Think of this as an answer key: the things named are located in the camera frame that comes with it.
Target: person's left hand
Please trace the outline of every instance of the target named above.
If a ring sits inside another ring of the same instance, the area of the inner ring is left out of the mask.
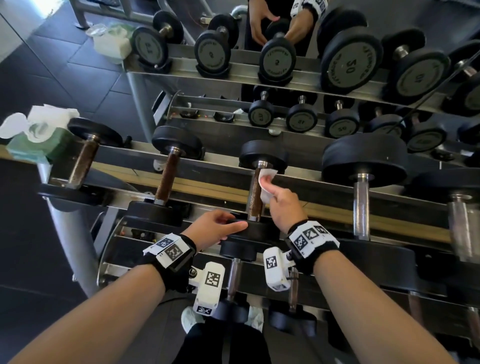
[[[220,240],[225,240],[227,235],[245,230],[248,227],[246,221],[226,224],[228,219],[233,218],[235,218],[235,216],[222,210],[205,212],[182,234],[193,240],[199,252],[202,249],[219,243]]]
[[[285,38],[295,45],[306,37],[313,26],[312,13],[308,9],[302,9],[290,22],[290,29],[285,34]]]

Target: sneaker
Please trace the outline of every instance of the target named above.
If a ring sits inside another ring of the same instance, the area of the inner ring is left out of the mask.
[[[202,317],[202,315],[194,312],[192,306],[185,307],[185,309],[181,313],[180,320],[186,334],[188,334],[193,325],[202,324],[205,322],[205,319]]]
[[[264,311],[259,307],[250,306],[250,310],[248,311],[248,319],[247,322],[245,322],[245,325],[251,326],[252,328],[262,332],[264,328]]]

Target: person's left arm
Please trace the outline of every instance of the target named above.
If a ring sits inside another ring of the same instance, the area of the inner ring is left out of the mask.
[[[297,15],[292,18],[290,29],[287,34],[285,34],[285,38],[292,44],[297,44],[304,39],[315,26],[319,16],[325,12],[326,4],[327,2],[325,0],[313,0],[304,1],[302,5],[299,5],[301,8]]]
[[[199,252],[247,222],[226,224],[232,214],[203,214],[183,235]],[[165,284],[151,264],[139,265],[66,314],[28,344],[11,364],[115,363],[162,300]]]

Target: hand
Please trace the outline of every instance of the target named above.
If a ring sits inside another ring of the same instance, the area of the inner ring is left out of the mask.
[[[290,22],[290,29],[285,34],[285,39],[295,45],[306,37],[313,25],[313,15],[310,10],[302,9]]]
[[[261,46],[264,46],[267,40],[262,34],[262,19],[268,18],[274,22],[280,19],[280,17],[275,16],[270,12],[265,0],[250,0],[248,8],[250,15],[250,28],[252,29],[252,38],[255,42]]]
[[[272,184],[272,176],[262,177],[262,186],[273,197],[270,199],[270,215],[275,225],[285,234],[297,222],[308,219],[300,205],[297,194],[288,188],[281,188]]]
[[[219,243],[220,240],[225,240],[227,235],[245,230],[248,227],[246,221],[226,224],[227,220],[231,218],[235,218],[235,216],[222,210],[205,212],[182,234],[193,240],[199,252]]]

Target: gray dumbbell label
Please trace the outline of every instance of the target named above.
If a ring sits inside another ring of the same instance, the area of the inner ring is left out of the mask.
[[[257,125],[267,125],[272,119],[272,114],[265,109],[255,109],[250,117]]]
[[[442,78],[445,66],[438,60],[424,60],[408,68],[396,84],[402,96],[417,96],[428,92]]]
[[[399,128],[399,127],[396,126],[394,130],[392,130],[391,132],[389,132],[391,128],[392,128],[391,125],[381,126],[380,128],[375,129],[374,133],[380,133],[380,134],[387,134],[387,133],[389,133],[389,134],[391,134],[391,135],[396,135],[396,136],[398,136],[398,137],[402,135],[402,129],[401,129],[401,128]]]
[[[334,138],[341,138],[345,135],[351,135],[357,128],[355,122],[349,119],[338,120],[334,122],[329,129],[329,133]]]
[[[162,47],[151,34],[139,33],[135,37],[135,46],[144,60],[153,64],[160,64],[162,62]]]
[[[427,132],[414,136],[407,143],[407,148],[414,152],[425,152],[438,146],[443,136],[437,132]]]
[[[480,110],[480,86],[475,87],[465,98],[465,107],[470,110]]]
[[[290,118],[289,123],[293,130],[303,132],[310,129],[315,124],[315,120],[308,112],[297,112]]]
[[[269,76],[281,77],[292,66],[292,55],[283,47],[273,47],[264,57],[264,69]]]
[[[199,62],[206,69],[215,71],[225,64],[225,52],[220,43],[214,39],[205,39],[198,46]]]
[[[338,87],[354,87],[372,73],[375,63],[375,49],[370,44],[348,44],[332,58],[328,79]]]

